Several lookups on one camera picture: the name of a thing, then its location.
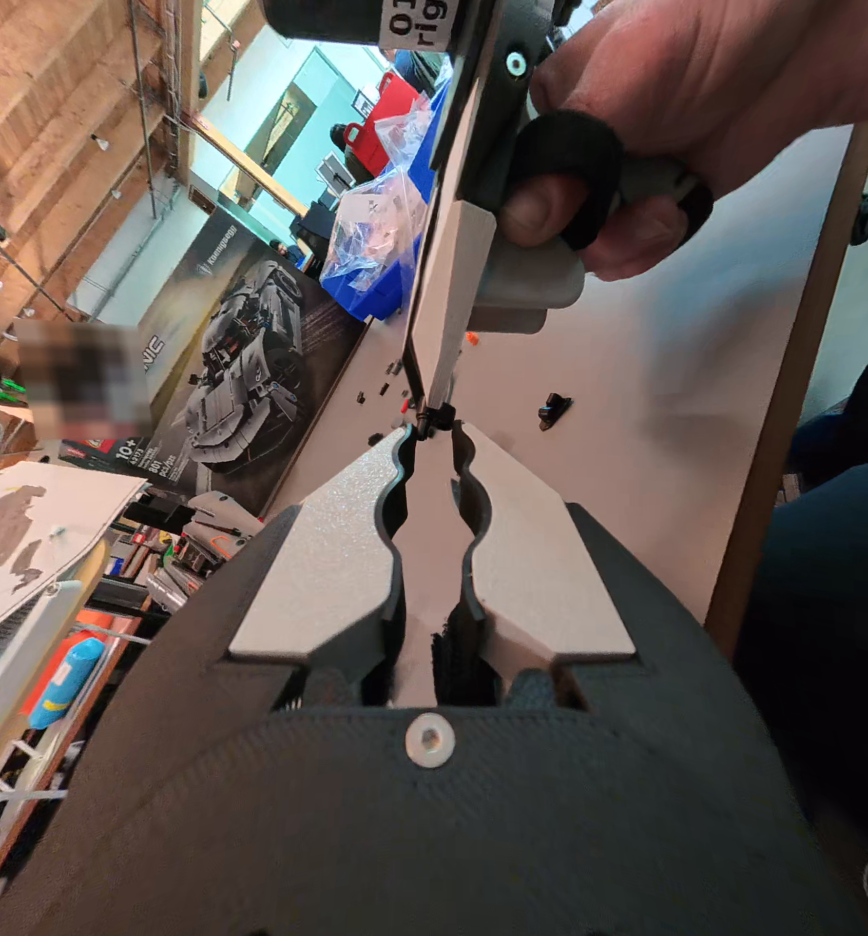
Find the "cluttered storage shelf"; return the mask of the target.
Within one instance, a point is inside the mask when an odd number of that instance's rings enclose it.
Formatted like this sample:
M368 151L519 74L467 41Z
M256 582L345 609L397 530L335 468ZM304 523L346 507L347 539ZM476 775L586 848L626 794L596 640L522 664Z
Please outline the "cluttered storage shelf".
M109 525L109 558L87 607L117 615L182 608L213 568L185 531L195 513L152 499L130 504Z

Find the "lego car set box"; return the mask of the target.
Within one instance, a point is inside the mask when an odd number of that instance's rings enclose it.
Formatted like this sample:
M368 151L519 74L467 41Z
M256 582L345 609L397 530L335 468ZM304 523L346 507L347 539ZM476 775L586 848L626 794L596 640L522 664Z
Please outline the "lego car set box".
M182 499L226 494L262 518L365 327L217 208L137 330L153 434L63 441L60 458Z

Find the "red plastic case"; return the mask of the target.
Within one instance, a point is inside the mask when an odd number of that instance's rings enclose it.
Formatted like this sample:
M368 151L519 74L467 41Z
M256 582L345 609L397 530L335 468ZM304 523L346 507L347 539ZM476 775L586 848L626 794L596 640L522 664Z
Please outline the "red plastic case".
M357 111L361 117L345 125L343 131L344 164L357 180L362 179L364 174L375 178L389 164L390 159L381 143L378 125L386 120L406 116L421 96L404 77L391 69L381 76L377 91L375 101L363 101L366 96L358 94Z

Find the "clear plastic bag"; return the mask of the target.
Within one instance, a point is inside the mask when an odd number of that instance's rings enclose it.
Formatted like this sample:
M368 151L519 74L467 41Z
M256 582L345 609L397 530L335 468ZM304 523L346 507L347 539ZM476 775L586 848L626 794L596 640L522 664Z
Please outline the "clear plastic bag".
M323 287L345 282L366 292L395 262L406 257L421 234L426 203L407 170L389 168L339 201Z
M433 117L431 100L421 93L406 113L376 121L376 136L394 167L404 168L416 157Z

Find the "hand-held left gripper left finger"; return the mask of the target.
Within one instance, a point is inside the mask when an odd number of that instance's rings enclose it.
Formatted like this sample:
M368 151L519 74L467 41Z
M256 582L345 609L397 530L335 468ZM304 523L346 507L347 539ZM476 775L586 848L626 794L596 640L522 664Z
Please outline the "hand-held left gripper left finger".
M393 430L300 503L229 646L240 661L377 667L404 592L393 535L407 518L416 429Z

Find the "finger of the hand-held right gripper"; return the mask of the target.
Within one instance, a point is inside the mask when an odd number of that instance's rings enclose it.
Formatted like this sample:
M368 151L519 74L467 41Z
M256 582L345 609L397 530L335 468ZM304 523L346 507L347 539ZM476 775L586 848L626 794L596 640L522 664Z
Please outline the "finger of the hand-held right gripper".
M451 379L503 194L503 64L458 56L430 158L435 172L403 350L416 412L450 404Z

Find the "blue cylindrical container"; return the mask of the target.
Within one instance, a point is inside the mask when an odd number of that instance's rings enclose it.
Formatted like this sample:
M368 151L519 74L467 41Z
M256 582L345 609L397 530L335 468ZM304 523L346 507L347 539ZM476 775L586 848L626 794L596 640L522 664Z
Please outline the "blue cylindrical container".
M29 729L45 730L67 715L104 650L100 638L89 636L65 651L30 709Z

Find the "person's leg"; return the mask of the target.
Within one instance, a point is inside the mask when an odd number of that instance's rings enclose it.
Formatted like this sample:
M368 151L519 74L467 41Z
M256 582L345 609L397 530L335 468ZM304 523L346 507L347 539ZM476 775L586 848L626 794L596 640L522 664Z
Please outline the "person's leg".
M868 846L868 364L843 409L797 428L799 497L774 509L733 665L805 809ZM863 872L868 899L868 866Z

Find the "blue plastic bin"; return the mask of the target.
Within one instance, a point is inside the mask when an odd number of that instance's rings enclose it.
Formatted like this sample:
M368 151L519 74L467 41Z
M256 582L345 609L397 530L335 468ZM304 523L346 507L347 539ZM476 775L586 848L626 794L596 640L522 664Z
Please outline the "blue plastic bin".
M439 128L440 114L443 111L448 91L449 84L446 82L436 91L431 100L434 112L431 126L424 137L416 157L408 166L403 168L407 170L410 179L414 182L416 188L424 198L426 203L426 215L435 179L435 172L430 168L430 158ZM386 168L381 171L381 175L389 168L395 167L389 163ZM393 267L383 274L368 291L362 293L355 291L348 284L341 281L336 281L334 285L323 288L351 316L359 321L365 321L369 318L376 318L377 320L388 318L405 303L409 302L411 288L413 287L415 279L418 251L423 232L424 226L421 234L416 238L412 247L409 248L406 257L395 262Z

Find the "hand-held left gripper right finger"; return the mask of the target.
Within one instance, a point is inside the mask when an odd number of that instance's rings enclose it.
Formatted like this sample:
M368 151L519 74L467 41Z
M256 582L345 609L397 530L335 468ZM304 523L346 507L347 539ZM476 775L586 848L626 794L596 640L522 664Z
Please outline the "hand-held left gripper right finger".
M637 655L568 506L472 423L451 430L452 491L472 535L451 613L455 696L506 695L522 674Z

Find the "person's right hand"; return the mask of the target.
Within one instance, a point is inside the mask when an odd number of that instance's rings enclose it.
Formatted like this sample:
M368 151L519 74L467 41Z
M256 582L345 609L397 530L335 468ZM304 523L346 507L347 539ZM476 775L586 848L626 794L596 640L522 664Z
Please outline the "person's right hand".
M868 121L868 1L619 1L537 69L539 114L607 123L721 198L806 133Z

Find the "scattered small lego pieces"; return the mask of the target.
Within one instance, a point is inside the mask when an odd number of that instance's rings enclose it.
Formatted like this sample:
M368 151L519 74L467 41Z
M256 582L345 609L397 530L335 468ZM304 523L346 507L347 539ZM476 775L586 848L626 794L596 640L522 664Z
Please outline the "scattered small lego pieces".
M334 393L335 440L352 460L372 446L370 439L387 436L392 430L412 423L415 410L402 413L412 398L400 363L405 336L402 315L381 322L372 321L349 363L345 378ZM475 331L476 344L463 340L454 372L451 403L457 414L480 429L492 425L493 404L489 394L489 353L495 343L482 331Z

